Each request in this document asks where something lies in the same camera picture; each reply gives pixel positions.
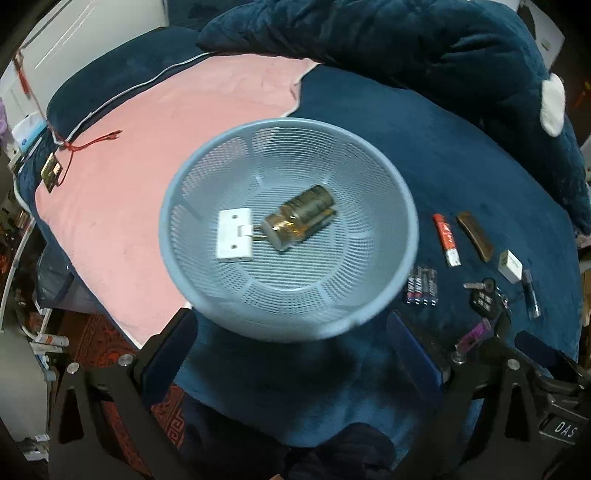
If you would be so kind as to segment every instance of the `pink blanket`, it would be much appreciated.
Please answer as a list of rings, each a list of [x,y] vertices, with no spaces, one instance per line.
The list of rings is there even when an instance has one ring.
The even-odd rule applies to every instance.
[[[229,128],[297,108],[300,80],[316,64],[259,55],[216,56],[136,95],[74,142],[114,130],[117,140],[81,150],[64,183],[41,185],[37,209],[74,268],[138,346],[186,301],[160,257],[166,188],[203,143]],[[69,152],[57,154],[66,165]]]

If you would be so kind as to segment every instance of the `red string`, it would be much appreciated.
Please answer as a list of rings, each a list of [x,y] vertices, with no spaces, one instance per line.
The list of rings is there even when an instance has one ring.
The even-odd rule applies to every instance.
[[[70,170],[70,165],[72,164],[72,159],[74,158],[74,153],[76,153],[80,150],[84,150],[85,148],[88,148],[91,145],[98,143],[98,142],[102,142],[104,140],[115,140],[116,138],[119,137],[119,134],[121,132],[123,132],[123,130],[116,130],[114,132],[111,132],[110,134],[106,134],[106,135],[103,135],[102,137],[95,138],[93,141],[90,141],[90,142],[88,142],[84,145],[80,145],[80,146],[73,145],[72,143],[66,141],[64,138],[62,138],[60,136],[59,133],[57,133],[56,129],[53,127],[53,125],[47,119],[47,116],[43,113],[43,109],[41,108],[41,105],[39,105],[39,100],[37,100],[37,97],[35,96],[35,93],[33,92],[33,89],[31,88],[31,84],[29,83],[29,81],[27,80],[27,76],[25,75],[25,70],[23,69],[23,66],[22,66],[23,56],[22,56],[22,52],[20,50],[18,50],[16,56],[12,59],[12,61],[14,62],[14,66],[17,70],[18,78],[19,78],[19,81],[21,82],[22,91],[25,93],[25,95],[30,96],[34,100],[35,104],[37,105],[37,109],[38,109],[39,113],[41,114],[41,116],[43,117],[43,120],[45,120],[45,122],[47,124],[47,128],[55,135],[55,137],[59,141],[63,142],[62,147],[71,152],[70,161],[68,162],[68,165],[66,167],[66,171],[64,172],[61,180],[57,183],[57,186],[59,187],[62,183],[64,183],[64,180],[66,179],[66,175],[67,175],[68,171]]]

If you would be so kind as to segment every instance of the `white small box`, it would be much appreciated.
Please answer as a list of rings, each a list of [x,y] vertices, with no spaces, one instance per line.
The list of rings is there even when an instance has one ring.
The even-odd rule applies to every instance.
[[[511,253],[511,250],[505,250],[499,256],[499,272],[511,283],[521,281],[523,265],[519,259]]]

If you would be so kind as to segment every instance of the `white pillow patch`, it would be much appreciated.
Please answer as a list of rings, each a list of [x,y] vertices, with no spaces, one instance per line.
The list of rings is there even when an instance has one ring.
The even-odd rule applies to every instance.
[[[542,108],[540,109],[540,123],[551,137],[560,135],[564,127],[564,109],[566,95],[562,80],[555,73],[550,80],[542,82]]]

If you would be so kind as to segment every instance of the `gold jar lid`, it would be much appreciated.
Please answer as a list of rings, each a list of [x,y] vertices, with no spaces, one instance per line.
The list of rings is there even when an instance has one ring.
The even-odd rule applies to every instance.
[[[294,243],[293,223],[279,213],[267,215],[261,223],[261,230],[273,248],[280,252],[287,250]]]

